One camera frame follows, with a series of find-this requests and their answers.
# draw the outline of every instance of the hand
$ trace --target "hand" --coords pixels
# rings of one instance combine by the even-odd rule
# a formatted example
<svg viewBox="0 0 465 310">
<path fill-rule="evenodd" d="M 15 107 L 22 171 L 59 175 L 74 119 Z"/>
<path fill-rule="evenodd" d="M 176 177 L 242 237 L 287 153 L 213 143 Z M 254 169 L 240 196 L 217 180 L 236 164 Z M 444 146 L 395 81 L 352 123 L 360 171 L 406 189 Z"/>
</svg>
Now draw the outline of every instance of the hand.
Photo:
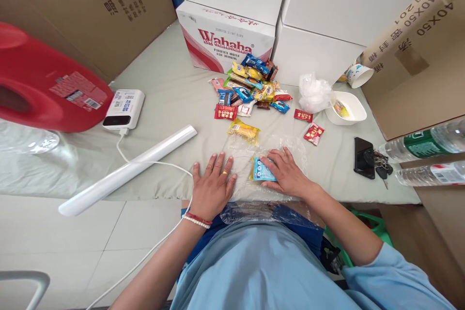
<svg viewBox="0 0 465 310">
<path fill-rule="evenodd" d="M 212 221 L 228 203 L 233 194 L 234 184 L 236 183 L 237 174 L 233 174 L 229 180 L 228 175 L 233 167 L 233 157 L 231 156 L 224 170 L 222 171 L 224 162 L 224 152 L 221 152 L 218 161 L 215 164 L 217 155 L 213 154 L 208 162 L 207 168 L 203 177 L 200 177 L 200 164 L 194 164 L 194 191 L 192 192 L 192 205 L 190 212 L 199 218 Z"/>
<path fill-rule="evenodd" d="M 284 153 L 273 149 L 270 150 L 268 158 L 261 156 L 260 160 L 273 173 L 277 182 L 263 182 L 262 186 L 274 189 L 288 196 L 303 199 L 320 186 L 308 179 L 295 164 L 294 158 L 287 147 L 283 147 Z"/>
</svg>

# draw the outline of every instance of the charging cable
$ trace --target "charging cable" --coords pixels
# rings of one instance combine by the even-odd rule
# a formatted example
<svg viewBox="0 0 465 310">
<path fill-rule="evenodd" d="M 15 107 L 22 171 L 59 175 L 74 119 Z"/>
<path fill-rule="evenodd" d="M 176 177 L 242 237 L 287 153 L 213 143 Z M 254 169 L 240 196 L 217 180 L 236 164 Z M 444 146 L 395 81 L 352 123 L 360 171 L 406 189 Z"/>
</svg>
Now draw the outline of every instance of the charging cable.
<svg viewBox="0 0 465 310">
<path fill-rule="evenodd" d="M 153 163 L 153 164 L 160 164 L 160 165 L 168 165 L 168 166 L 173 166 L 173 167 L 176 167 L 177 169 L 180 169 L 181 171 L 184 171 L 186 172 L 188 175 L 190 175 L 192 177 L 192 173 L 190 173 L 189 171 L 183 169 L 182 167 L 179 167 L 179 166 L 176 166 L 174 164 L 171 164 L 171 163 L 168 163 L 168 162 L 160 162 L 160 161 L 143 161 L 143 162 L 132 162 L 132 161 L 129 161 L 126 156 L 123 154 L 123 152 L 121 151 L 121 148 L 120 148 L 120 143 L 121 141 L 123 140 L 124 136 L 127 135 L 129 132 L 129 129 L 127 128 L 122 128 L 120 130 L 120 140 L 116 143 L 116 149 L 118 149 L 118 152 L 120 153 L 120 155 L 122 156 L 122 158 L 127 162 L 127 163 Z M 189 205 L 187 206 L 187 211 L 189 211 L 190 209 L 190 205 L 192 204 L 192 197 L 190 198 L 190 202 L 189 202 Z M 152 247 L 152 249 L 142 258 L 142 260 L 140 262 L 138 262 L 136 264 L 136 266 L 134 266 L 131 270 L 129 270 L 129 272 L 124 275 L 121 280 L 119 280 L 118 282 L 116 282 L 113 286 L 111 286 L 110 288 L 108 288 L 106 290 L 106 292 L 104 292 L 101 296 L 99 296 L 92 304 L 90 304 L 90 306 L 86 309 L 86 310 L 91 310 L 93 309 L 93 307 L 100 301 L 102 300 L 103 298 L 105 298 L 111 291 L 113 291 L 116 287 L 118 287 L 118 285 L 123 282 L 125 279 L 127 279 L 129 277 L 129 275 L 131 275 L 151 254 L 152 252 L 163 242 L 165 241 L 168 236 L 171 235 L 171 233 L 178 227 L 178 225 L 181 223 L 182 219 L 176 224 L 176 226 L 165 236 L 163 237 L 160 242 L 158 242 L 155 246 Z"/>
</svg>

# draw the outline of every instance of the wahaha box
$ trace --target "wahaha box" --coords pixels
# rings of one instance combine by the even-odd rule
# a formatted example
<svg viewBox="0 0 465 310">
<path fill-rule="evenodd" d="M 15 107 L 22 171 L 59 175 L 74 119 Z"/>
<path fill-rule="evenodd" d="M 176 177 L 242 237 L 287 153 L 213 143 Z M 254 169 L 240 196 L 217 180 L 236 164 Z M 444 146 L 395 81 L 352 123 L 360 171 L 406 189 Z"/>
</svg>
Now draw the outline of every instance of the wahaha box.
<svg viewBox="0 0 465 310">
<path fill-rule="evenodd" d="M 196 67 L 226 73 L 248 53 L 262 61 L 270 58 L 275 26 L 190 1 L 176 12 Z"/>
</svg>

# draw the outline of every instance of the red plastic container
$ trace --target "red plastic container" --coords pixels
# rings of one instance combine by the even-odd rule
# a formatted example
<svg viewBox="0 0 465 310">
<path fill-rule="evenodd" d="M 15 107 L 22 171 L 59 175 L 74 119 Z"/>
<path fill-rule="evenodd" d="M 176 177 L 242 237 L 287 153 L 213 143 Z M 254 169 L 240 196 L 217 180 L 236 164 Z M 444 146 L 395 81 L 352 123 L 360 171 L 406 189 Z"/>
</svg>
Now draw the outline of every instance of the red plastic container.
<svg viewBox="0 0 465 310">
<path fill-rule="evenodd" d="M 104 119 L 112 98 L 89 69 L 0 22 L 0 118 L 82 132 Z"/>
</svg>

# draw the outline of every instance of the white tile floor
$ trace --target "white tile floor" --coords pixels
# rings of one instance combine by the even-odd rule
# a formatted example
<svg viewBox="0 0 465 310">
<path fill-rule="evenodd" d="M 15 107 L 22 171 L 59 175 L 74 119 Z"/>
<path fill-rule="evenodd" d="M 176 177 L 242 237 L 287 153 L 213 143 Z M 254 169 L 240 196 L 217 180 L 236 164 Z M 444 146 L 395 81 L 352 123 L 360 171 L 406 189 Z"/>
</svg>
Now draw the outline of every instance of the white tile floor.
<svg viewBox="0 0 465 310">
<path fill-rule="evenodd" d="M 40 310 L 87 307 L 174 227 L 181 207 L 179 200 L 101 201 L 63 217 L 62 202 L 0 196 L 0 270 L 49 274 Z M 110 305 L 123 287 L 99 305 Z M 26 281 L 0 282 L 0 309 L 24 310 L 34 289 Z"/>
</svg>

